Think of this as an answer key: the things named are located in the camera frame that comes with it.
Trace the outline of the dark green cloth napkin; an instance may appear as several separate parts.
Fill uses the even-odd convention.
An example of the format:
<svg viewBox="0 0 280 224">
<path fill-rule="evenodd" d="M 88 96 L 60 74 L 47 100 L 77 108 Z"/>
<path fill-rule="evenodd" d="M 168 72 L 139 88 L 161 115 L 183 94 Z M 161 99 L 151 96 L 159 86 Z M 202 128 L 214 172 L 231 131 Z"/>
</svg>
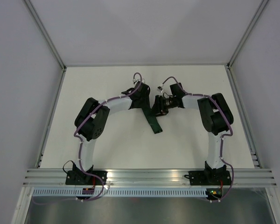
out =
<svg viewBox="0 0 280 224">
<path fill-rule="evenodd" d="M 161 133 L 163 130 L 159 125 L 156 116 L 151 112 L 151 108 L 145 105 L 142 107 L 142 111 L 154 134 Z"/>
</svg>

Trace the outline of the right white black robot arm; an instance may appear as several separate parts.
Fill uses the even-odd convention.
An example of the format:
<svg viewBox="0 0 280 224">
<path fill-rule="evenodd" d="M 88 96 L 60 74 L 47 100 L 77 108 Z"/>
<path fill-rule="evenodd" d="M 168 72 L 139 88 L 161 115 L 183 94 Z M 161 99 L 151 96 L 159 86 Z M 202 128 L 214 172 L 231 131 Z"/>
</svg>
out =
<svg viewBox="0 0 280 224">
<path fill-rule="evenodd" d="M 221 93 L 212 96 L 186 94 L 181 83 L 170 85 L 171 95 L 157 95 L 152 113 L 159 117 L 168 114 L 171 108 L 197 109 L 202 125 L 208 133 L 208 156 L 204 170 L 190 170 L 184 177 L 191 186 L 230 185 L 231 175 L 223 162 L 223 143 L 225 136 L 231 136 L 234 117 Z"/>
</svg>

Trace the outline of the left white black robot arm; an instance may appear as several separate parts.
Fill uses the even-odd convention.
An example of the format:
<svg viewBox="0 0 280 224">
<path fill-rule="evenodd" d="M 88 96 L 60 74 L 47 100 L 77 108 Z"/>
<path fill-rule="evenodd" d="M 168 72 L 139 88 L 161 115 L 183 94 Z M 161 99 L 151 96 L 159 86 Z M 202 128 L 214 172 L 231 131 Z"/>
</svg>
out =
<svg viewBox="0 0 280 224">
<path fill-rule="evenodd" d="M 141 109 L 144 116 L 155 131 L 153 116 L 151 116 L 149 102 L 150 87 L 140 81 L 136 86 L 102 102 L 94 98 L 86 100 L 75 119 L 76 131 L 74 136 L 80 139 L 78 164 L 73 164 L 72 170 L 67 172 L 66 185 L 92 185 L 96 181 L 93 172 L 93 153 L 96 139 L 103 133 L 108 116 L 130 109 Z"/>
</svg>

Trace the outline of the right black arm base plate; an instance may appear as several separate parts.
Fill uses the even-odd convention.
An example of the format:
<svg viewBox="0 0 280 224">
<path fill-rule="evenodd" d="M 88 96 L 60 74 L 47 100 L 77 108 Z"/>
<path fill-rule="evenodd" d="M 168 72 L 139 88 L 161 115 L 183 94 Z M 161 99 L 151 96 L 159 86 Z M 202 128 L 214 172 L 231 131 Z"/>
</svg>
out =
<svg viewBox="0 0 280 224">
<path fill-rule="evenodd" d="M 204 171 L 189 171 L 185 175 L 189 179 L 191 186 L 228 186 L 231 184 L 229 171 L 220 174 L 206 174 Z"/>
</svg>

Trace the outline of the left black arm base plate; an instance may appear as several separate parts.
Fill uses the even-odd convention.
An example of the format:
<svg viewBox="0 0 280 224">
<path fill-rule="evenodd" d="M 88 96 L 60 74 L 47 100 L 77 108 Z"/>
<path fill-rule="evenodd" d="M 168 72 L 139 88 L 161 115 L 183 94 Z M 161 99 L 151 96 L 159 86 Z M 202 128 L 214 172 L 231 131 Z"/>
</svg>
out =
<svg viewBox="0 0 280 224">
<path fill-rule="evenodd" d="M 106 183 L 107 171 L 105 171 L 105 170 L 94 170 L 92 172 L 92 174 L 100 177 L 103 181 L 103 184 Z M 77 185 L 77 186 L 95 185 L 95 186 L 101 186 L 102 183 L 98 178 L 96 178 L 94 176 L 89 176 L 89 175 L 86 175 L 84 173 L 77 174 L 74 171 L 70 170 L 67 173 L 65 185 Z"/>
</svg>

